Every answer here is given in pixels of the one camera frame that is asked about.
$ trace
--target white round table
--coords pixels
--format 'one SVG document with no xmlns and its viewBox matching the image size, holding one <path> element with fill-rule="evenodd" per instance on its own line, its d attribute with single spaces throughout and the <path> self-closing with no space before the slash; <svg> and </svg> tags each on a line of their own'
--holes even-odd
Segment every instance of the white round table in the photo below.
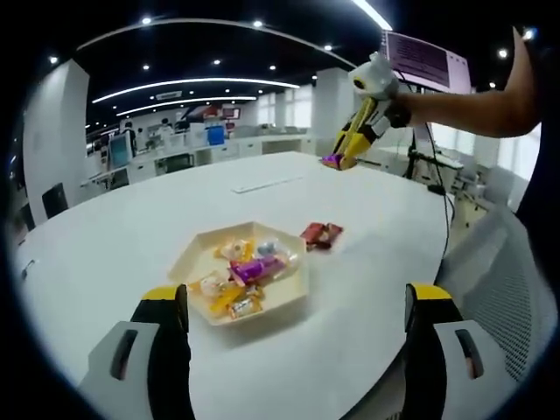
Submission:
<svg viewBox="0 0 560 420">
<path fill-rule="evenodd" d="M 235 193 L 233 190 L 252 190 Z M 309 254 L 302 311 L 211 327 L 190 313 L 191 399 L 199 420 L 339 419 L 405 341 L 405 284 L 433 284 L 445 245 L 442 197 L 362 167 L 334 171 L 283 153 L 180 171 L 71 208 L 30 232 L 22 297 L 55 365 L 78 385 L 88 354 L 201 231 L 259 221 L 299 235 L 345 231 Z"/>
</svg>

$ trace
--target robotic arm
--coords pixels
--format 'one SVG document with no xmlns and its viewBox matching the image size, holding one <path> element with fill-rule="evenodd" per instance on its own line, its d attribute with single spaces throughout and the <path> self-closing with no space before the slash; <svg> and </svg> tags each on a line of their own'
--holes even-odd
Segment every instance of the robotic arm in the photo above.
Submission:
<svg viewBox="0 0 560 420">
<path fill-rule="evenodd" d="M 406 127 L 410 112 L 392 101 L 399 89 L 387 59 L 374 52 L 370 61 L 349 73 L 356 93 L 363 98 L 360 109 L 337 136 L 332 155 L 323 165 L 344 171 L 354 167 L 356 157 L 367 151 L 389 127 Z"/>
</svg>

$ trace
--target human arm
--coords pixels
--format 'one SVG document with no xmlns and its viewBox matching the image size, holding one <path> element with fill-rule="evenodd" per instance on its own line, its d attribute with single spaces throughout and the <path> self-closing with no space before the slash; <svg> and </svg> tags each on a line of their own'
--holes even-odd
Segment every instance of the human arm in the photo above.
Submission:
<svg viewBox="0 0 560 420">
<path fill-rule="evenodd" d="M 536 87 L 529 53 L 514 28 L 514 65 L 503 91 L 483 94 L 399 94 L 412 124 L 440 123 L 488 137 L 515 137 L 538 124 Z"/>
</svg>

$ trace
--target cable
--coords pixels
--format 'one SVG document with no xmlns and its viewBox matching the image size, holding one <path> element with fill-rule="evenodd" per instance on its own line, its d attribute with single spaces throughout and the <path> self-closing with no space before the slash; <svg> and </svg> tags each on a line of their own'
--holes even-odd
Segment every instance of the cable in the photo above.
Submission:
<svg viewBox="0 0 560 420">
<path fill-rule="evenodd" d="M 396 71 L 401 75 L 402 77 L 402 81 L 404 81 L 404 83 L 406 84 L 407 88 L 409 89 L 409 91 L 411 93 L 412 89 L 410 88 L 408 81 L 406 80 L 406 77 L 404 77 L 403 72 L 401 72 L 400 70 L 396 69 Z M 445 190 L 444 187 L 444 179 L 441 176 L 441 172 L 439 171 L 439 165 L 438 165 L 438 154 L 436 153 L 436 142 L 434 142 L 434 138 L 431 135 L 431 131 L 430 131 L 430 127 L 428 126 L 428 123 L 426 122 L 426 129 L 428 130 L 428 136 L 430 137 L 430 142 L 431 142 L 431 149 L 434 152 L 434 161 L 435 161 L 435 166 L 436 166 L 436 171 L 437 171 L 437 177 L 439 178 L 439 185 L 442 187 L 443 191 L 444 191 L 444 209 L 445 209 L 445 228 L 446 228 L 446 236 L 445 236 L 445 245 L 444 245 L 444 253 L 441 257 L 441 259 L 443 260 L 445 257 L 445 253 L 447 252 L 447 247 L 449 245 L 449 233 L 450 233 L 450 223 L 449 223 L 449 215 L 447 212 L 447 200 L 449 200 L 451 202 L 451 199 L 449 199 L 449 197 L 447 197 L 447 192 Z M 455 213 L 455 207 L 454 205 L 451 203 L 451 207 L 453 207 L 453 213 Z"/>
</svg>

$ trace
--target ceiling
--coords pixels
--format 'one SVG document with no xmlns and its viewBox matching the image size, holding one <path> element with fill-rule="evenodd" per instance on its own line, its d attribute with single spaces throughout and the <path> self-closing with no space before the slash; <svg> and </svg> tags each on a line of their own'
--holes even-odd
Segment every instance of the ceiling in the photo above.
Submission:
<svg viewBox="0 0 560 420">
<path fill-rule="evenodd" d="M 511 25 L 539 25 L 534 2 L 531 10 L 489 5 L 459 5 L 431 0 L 368 0 L 394 31 L 451 50 L 469 62 L 472 84 L 486 89 L 489 81 L 503 86 L 511 59 L 500 60 L 500 47 L 513 47 Z M 379 48 L 381 30 L 351 0 L 239 0 L 229 3 L 194 1 L 97 1 L 79 6 L 52 5 L 41 10 L 58 16 L 44 33 L 48 55 L 74 58 L 91 76 L 89 98 L 138 85 L 194 77 L 242 77 L 305 84 L 321 69 L 350 67 L 309 46 L 246 28 L 219 24 L 146 26 L 105 38 L 76 51 L 81 44 L 104 33 L 136 25 L 142 17 L 213 18 L 252 23 L 299 37 L 313 44 L 331 44 L 333 52 L 355 64 Z M 213 61 L 221 63 L 215 66 Z M 144 71 L 148 64 L 150 70 Z M 149 106 L 151 95 L 184 90 L 184 97 L 256 95 L 273 87 L 250 84 L 206 83 L 158 87 L 88 104 L 87 121 L 116 123 L 116 111 Z"/>
</svg>

